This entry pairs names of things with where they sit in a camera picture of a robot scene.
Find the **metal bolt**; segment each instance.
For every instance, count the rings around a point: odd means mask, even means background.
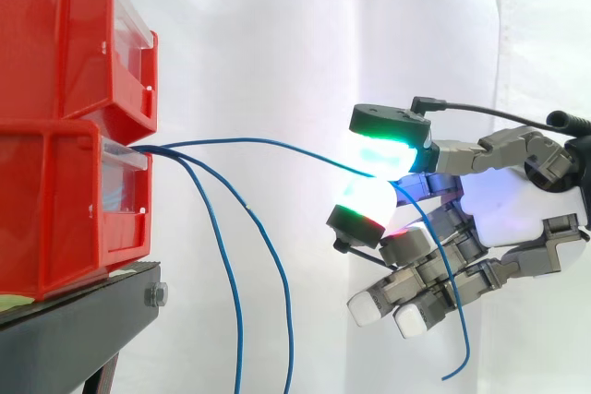
[[[165,306],[168,301],[168,285],[163,281],[153,283],[150,290],[150,306]]]

